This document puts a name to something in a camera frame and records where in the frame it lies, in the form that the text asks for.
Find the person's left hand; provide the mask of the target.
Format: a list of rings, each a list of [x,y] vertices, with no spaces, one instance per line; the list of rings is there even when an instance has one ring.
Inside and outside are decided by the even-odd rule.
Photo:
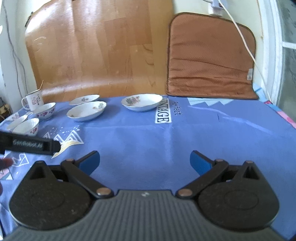
[[[13,164],[13,160],[10,158],[3,158],[0,160],[0,170],[9,168]]]

